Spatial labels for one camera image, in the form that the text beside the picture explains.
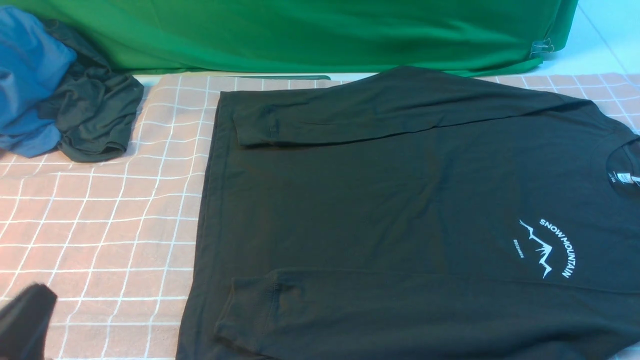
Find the folded clothing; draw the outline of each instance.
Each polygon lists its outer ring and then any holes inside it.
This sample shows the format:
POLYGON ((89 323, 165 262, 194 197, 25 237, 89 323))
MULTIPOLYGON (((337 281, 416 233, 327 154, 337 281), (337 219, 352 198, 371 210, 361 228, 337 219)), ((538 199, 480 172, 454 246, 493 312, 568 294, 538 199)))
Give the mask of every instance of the folded clothing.
POLYGON ((36 17, 0 6, 0 149, 30 158, 55 148, 54 120, 33 106, 53 94, 75 60, 36 17))

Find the green fabric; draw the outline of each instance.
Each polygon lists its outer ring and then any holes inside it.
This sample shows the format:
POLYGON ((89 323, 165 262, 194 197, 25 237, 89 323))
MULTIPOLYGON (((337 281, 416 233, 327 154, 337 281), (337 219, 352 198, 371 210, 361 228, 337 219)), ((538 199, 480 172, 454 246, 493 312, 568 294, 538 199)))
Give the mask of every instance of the green fabric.
POLYGON ((524 72, 566 42, 577 0, 0 0, 77 28, 114 69, 524 72))

